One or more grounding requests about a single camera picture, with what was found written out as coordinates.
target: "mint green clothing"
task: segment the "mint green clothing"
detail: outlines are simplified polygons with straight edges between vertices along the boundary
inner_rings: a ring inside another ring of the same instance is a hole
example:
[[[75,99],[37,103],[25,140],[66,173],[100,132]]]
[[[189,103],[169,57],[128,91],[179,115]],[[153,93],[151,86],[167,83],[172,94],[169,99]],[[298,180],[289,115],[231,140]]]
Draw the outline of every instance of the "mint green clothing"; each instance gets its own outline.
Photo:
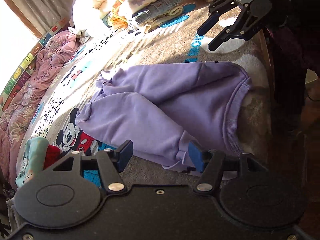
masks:
[[[18,188],[43,170],[49,141],[44,137],[35,137],[26,142],[20,173],[16,178]]]

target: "purple sweatshirt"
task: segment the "purple sweatshirt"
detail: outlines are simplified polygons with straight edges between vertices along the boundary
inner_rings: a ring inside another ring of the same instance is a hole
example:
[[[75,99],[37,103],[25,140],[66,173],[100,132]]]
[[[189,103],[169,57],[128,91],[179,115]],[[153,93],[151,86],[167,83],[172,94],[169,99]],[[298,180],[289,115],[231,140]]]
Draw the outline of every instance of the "purple sweatshirt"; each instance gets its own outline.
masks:
[[[138,65],[103,71],[96,86],[76,125],[103,143],[116,147],[130,139],[135,156],[176,171],[194,167],[190,140],[230,155],[242,152],[237,118],[251,79],[237,64]]]

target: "denim jeans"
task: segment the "denim jeans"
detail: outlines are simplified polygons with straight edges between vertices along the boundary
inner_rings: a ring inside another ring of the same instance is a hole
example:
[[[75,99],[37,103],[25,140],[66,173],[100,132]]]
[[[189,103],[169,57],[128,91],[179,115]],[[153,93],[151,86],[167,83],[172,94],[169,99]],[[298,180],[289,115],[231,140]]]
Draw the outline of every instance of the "denim jeans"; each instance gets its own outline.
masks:
[[[169,11],[173,7],[177,6],[182,0],[157,0],[154,3],[146,6],[142,10],[133,14],[132,19],[129,20],[129,25],[140,25],[151,21],[152,19],[163,15],[166,11]]]

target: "purple flower print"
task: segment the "purple flower print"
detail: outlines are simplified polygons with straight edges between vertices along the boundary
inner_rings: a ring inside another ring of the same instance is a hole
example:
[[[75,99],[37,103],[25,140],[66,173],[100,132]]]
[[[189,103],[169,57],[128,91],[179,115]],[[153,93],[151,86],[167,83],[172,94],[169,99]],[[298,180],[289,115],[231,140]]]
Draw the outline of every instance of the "purple flower print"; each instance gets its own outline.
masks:
[[[142,5],[144,1],[145,0],[132,0],[131,3],[136,5]]]

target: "ribbed hem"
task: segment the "ribbed hem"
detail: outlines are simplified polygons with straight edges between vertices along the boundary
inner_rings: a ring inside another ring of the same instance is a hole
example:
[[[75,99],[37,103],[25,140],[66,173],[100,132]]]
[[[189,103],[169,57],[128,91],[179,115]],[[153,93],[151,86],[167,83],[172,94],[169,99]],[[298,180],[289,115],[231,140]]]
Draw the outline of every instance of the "ribbed hem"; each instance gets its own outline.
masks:
[[[251,78],[246,78],[235,90],[234,97],[228,103],[223,123],[223,138],[230,153],[240,155],[243,149],[236,134],[238,115],[242,101],[251,89]]]

